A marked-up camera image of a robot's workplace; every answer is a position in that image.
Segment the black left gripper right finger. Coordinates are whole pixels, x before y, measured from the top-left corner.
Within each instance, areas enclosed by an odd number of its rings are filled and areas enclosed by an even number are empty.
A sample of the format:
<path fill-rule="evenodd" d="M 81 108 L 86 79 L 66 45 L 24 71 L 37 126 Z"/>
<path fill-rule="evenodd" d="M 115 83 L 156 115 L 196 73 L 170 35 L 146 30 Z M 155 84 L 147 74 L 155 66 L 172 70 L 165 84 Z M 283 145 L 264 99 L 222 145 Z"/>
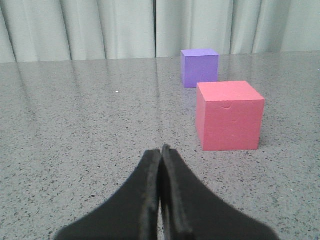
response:
<path fill-rule="evenodd" d="M 160 199 L 167 240 L 277 240 L 268 226 L 211 192 L 178 151 L 162 148 Z"/>

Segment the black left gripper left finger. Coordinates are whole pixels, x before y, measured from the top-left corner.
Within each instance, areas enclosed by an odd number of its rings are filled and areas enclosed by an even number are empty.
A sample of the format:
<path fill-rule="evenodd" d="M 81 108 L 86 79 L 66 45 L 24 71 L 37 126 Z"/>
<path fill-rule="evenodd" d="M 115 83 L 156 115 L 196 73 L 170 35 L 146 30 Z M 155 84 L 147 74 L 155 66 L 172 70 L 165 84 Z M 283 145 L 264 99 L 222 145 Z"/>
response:
<path fill-rule="evenodd" d="M 103 205 L 63 228 L 57 240 L 156 240 L 159 149 L 147 150 L 135 171 Z"/>

